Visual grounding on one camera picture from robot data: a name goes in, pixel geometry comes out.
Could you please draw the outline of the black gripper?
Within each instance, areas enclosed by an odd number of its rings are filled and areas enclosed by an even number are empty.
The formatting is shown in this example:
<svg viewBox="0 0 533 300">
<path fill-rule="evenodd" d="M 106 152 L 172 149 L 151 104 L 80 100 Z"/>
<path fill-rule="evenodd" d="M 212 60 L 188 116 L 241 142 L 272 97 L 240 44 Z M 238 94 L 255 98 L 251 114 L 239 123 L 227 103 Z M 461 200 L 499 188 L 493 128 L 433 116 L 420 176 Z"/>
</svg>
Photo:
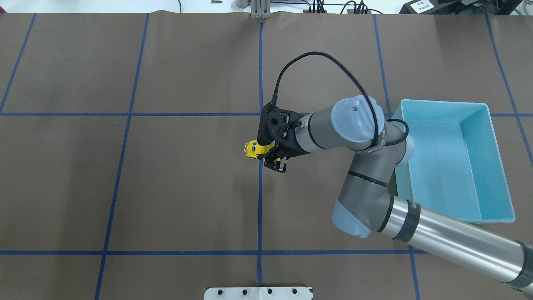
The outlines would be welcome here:
<svg viewBox="0 0 533 300">
<path fill-rule="evenodd" d="M 303 150 L 296 138 L 272 138 L 272 143 L 262 146 L 264 167 L 279 173 L 287 170 L 286 162 L 292 157 L 310 154 Z"/>
</svg>

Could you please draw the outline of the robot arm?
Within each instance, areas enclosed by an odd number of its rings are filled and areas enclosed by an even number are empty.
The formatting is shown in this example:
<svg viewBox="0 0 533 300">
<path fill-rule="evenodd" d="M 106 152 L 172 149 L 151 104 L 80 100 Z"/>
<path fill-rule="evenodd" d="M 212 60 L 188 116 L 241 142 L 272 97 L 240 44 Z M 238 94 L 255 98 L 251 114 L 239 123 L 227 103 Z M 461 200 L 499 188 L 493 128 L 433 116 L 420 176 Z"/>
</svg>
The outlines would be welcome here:
<svg viewBox="0 0 533 300">
<path fill-rule="evenodd" d="M 400 119 L 386 120 L 375 99 L 358 95 L 303 115 L 265 104 L 258 143 L 264 166 L 284 173 L 286 161 L 322 150 L 354 152 L 332 222 L 366 238 L 379 232 L 439 258 L 480 272 L 532 298 L 532 247 L 470 225 L 388 192 L 397 166 L 412 157 L 414 141 Z"/>
</svg>

